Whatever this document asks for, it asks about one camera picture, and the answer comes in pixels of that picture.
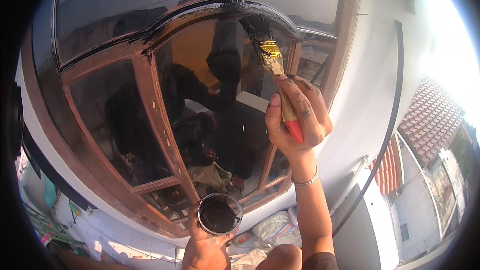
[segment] roof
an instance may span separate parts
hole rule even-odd
[[[463,109],[436,81],[423,76],[398,132],[425,167],[462,122]]]
[[[368,165],[370,171],[374,168],[377,158]],[[375,181],[377,182],[382,195],[396,190],[401,185],[399,160],[399,147],[397,146],[395,136],[393,136],[388,142],[387,150],[385,151],[380,166],[378,167],[378,171],[375,174]]]

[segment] paintbrush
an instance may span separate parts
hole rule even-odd
[[[263,67],[276,82],[276,76],[285,73],[283,71],[282,53],[280,52],[277,42],[273,39],[273,30],[270,22],[263,15],[247,15],[239,21],[248,34],[251,44],[257,56],[260,58]],[[285,119],[285,125],[293,138],[298,143],[303,143],[302,127],[297,118],[295,108],[278,84],[277,88],[282,102],[282,114]]]

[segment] red handle tip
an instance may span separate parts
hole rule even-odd
[[[285,124],[286,124],[286,128],[288,128],[288,131],[293,136],[295,141],[302,144],[303,143],[303,132],[302,132],[302,127],[300,126],[300,121],[298,121],[298,120],[285,121]]]

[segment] sky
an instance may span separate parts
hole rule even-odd
[[[423,64],[425,73],[465,110],[465,120],[477,128],[480,140],[480,73],[475,51],[452,1],[428,1],[434,45]]]

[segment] wire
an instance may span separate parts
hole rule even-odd
[[[357,208],[358,204],[363,198],[363,195],[365,195],[365,192],[367,191],[368,187],[370,186],[370,183],[375,177],[375,174],[377,174],[378,167],[380,166],[380,163],[382,162],[382,158],[385,155],[385,151],[387,150],[388,142],[390,141],[390,138],[392,137],[393,130],[395,129],[395,121],[397,120],[397,114],[399,113],[399,105],[400,105],[400,95],[402,94],[402,84],[403,84],[403,29],[402,29],[402,22],[395,20],[395,26],[396,26],[396,39],[397,39],[397,70],[396,70],[396,86],[395,86],[395,95],[393,97],[393,106],[392,106],[392,113],[390,114],[390,121],[388,122],[387,126],[387,132],[385,133],[385,138],[383,139],[383,143],[380,148],[380,152],[378,153],[378,158],[375,162],[375,165],[373,166],[373,169],[371,170],[370,176],[367,179],[367,182],[363,186],[363,189],[360,191],[360,194],[357,196],[357,199],[355,199],[355,202],[353,203],[352,207],[348,210],[348,212],[345,214],[345,217],[340,221],[340,224],[335,228],[335,230],[332,233],[332,237],[335,237],[335,235],[340,231],[340,229],[343,227],[345,222],[350,218],[352,215],[353,211]]]

